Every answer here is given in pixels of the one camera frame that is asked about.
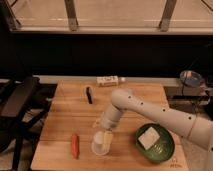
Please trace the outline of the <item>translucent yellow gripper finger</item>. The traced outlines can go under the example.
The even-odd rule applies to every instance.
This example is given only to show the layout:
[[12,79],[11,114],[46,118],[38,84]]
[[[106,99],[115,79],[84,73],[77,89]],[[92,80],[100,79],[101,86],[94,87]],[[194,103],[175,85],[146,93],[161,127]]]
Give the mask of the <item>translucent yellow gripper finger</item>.
[[105,131],[103,136],[103,146],[107,147],[111,144],[113,139],[113,133],[111,131]]

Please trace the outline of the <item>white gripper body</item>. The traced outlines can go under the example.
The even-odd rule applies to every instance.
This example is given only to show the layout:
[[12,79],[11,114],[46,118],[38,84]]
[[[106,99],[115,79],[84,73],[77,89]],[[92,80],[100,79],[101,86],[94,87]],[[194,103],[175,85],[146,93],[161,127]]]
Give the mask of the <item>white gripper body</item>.
[[100,125],[106,130],[112,130],[117,127],[122,115],[122,110],[109,105],[101,116]]

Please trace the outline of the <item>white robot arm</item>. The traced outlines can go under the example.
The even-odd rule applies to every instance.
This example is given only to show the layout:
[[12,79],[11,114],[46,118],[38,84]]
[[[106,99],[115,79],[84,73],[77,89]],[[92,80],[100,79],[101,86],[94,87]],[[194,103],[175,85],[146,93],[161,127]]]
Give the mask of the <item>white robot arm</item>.
[[134,96],[131,90],[115,89],[111,93],[110,104],[101,116],[101,126],[115,128],[125,111],[136,112],[154,121],[201,148],[213,152],[213,121],[146,102]]

